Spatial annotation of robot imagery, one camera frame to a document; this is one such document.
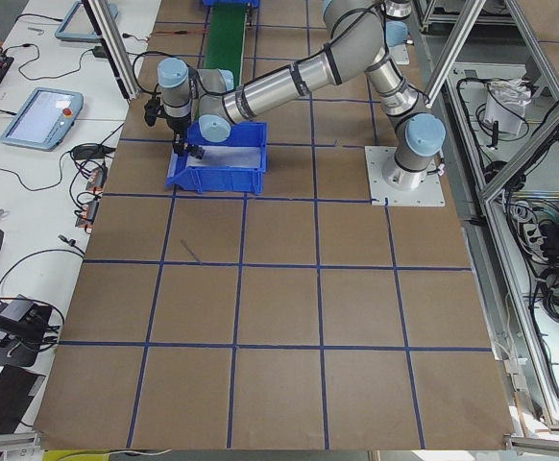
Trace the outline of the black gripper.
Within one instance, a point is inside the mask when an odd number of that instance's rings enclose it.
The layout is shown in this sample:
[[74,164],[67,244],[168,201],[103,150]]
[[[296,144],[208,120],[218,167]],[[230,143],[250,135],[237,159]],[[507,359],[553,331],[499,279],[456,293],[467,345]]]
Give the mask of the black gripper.
[[186,139],[188,129],[188,117],[172,117],[167,115],[166,123],[173,132],[173,152],[177,155],[182,155],[184,153],[184,140]]

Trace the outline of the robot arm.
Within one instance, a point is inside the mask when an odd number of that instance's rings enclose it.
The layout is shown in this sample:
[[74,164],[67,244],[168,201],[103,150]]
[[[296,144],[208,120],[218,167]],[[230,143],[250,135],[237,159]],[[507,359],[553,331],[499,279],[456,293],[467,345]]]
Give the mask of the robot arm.
[[408,26],[405,20],[412,13],[410,0],[384,0],[382,2],[384,14],[385,42],[388,47],[395,47],[405,43],[408,39]]
[[427,175],[446,137],[444,124],[426,107],[426,97],[409,84],[391,55],[408,28],[395,14],[398,1],[327,1],[323,19],[329,40],[313,55],[291,62],[241,86],[223,69],[189,67],[170,57],[158,65],[158,86],[145,106],[145,121],[163,118],[180,153],[199,104],[204,140],[227,140],[234,126],[328,86],[342,85],[363,74],[380,98],[398,140],[382,166],[384,180],[398,190],[414,190]]

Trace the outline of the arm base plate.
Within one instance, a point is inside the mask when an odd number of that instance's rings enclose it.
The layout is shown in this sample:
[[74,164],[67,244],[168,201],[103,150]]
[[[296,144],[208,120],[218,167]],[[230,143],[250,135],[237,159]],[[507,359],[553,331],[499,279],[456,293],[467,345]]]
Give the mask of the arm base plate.
[[408,47],[405,43],[390,47],[389,53],[397,65],[408,65],[410,63]]
[[432,159],[424,171],[399,168],[395,147],[366,146],[365,158],[373,206],[441,207],[446,204],[440,176]]

